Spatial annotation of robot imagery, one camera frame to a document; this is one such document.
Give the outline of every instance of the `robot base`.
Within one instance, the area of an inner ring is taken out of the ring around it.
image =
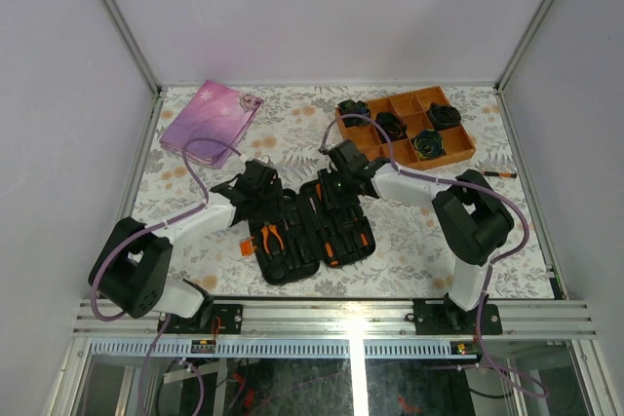
[[[210,319],[204,326],[196,319],[184,319],[172,316],[172,321],[165,330],[167,334],[212,335],[213,327],[220,323],[219,335],[240,335],[243,327],[243,306],[241,304],[213,304]]]
[[[447,296],[444,300],[413,300],[413,323],[416,325],[417,335],[474,335],[476,319],[477,308],[464,312]],[[481,334],[503,334],[498,308],[494,304],[486,303],[484,306]]]

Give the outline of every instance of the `screwdriver set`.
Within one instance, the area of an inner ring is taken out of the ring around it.
[[[284,189],[279,209],[266,212],[268,219],[248,220],[252,236],[241,243],[241,251],[255,254],[269,284],[311,277],[321,261],[339,268],[374,253],[371,225],[359,198],[341,198],[336,204],[331,191],[324,197],[324,185],[321,180],[307,182],[298,194]]]

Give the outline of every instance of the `red wire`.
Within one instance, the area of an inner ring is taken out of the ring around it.
[[[211,327],[211,329],[213,332],[213,340],[214,340],[214,343],[216,344],[216,337],[221,332],[221,317],[217,317],[216,319],[213,319],[213,326]]]

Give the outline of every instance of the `black tool case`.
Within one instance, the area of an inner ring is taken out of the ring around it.
[[[255,257],[267,283],[296,282],[314,275],[321,260],[331,268],[339,268],[374,252],[371,224],[357,197],[348,205],[328,209],[318,180],[303,184],[298,194],[285,189],[283,195],[280,218],[248,221]],[[270,233],[270,253],[264,250],[262,228],[265,225],[277,227],[284,250]]]

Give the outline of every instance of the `white wall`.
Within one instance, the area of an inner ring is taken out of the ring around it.
[[[557,0],[506,91],[575,297],[624,397],[624,1]]]
[[[166,84],[491,81],[540,0],[117,0]]]
[[[39,414],[150,95],[98,0],[0,0],[0,414]]]

